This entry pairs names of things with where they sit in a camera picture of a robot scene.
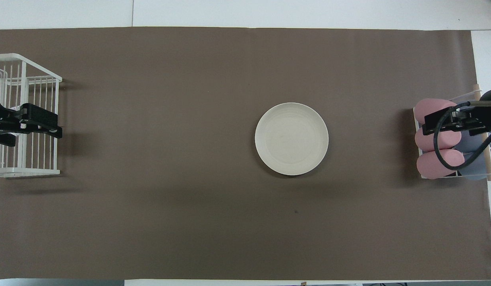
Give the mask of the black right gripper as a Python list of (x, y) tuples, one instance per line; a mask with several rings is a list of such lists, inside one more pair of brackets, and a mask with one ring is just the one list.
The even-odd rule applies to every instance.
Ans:
[(491, 90), (484, 93), (480, 99), (468, 100), (470, 105), (460, 107), (457, 112), (441, 109), (425, 116), (423, 134), (431, 135), (437, 130), (438, 121), (444, 119), (440, 132), (458, 130), (491, 131)]

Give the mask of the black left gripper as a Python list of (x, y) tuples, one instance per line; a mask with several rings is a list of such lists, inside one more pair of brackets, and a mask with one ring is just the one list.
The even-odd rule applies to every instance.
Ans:
[[(58, 114), (50, 112), (31, 103), (25, 103), (12, 108), (5, 108), (0, 103), (0, 121), (7, 119), (11, 113), (21, 109), (21, 123), (30, 132), (44, 133), (54, 138), (63, 137), (63, 129), (58, 125)], [(12, 134), (0, 134), (0, 144), (15, 147), (16, 137)]]

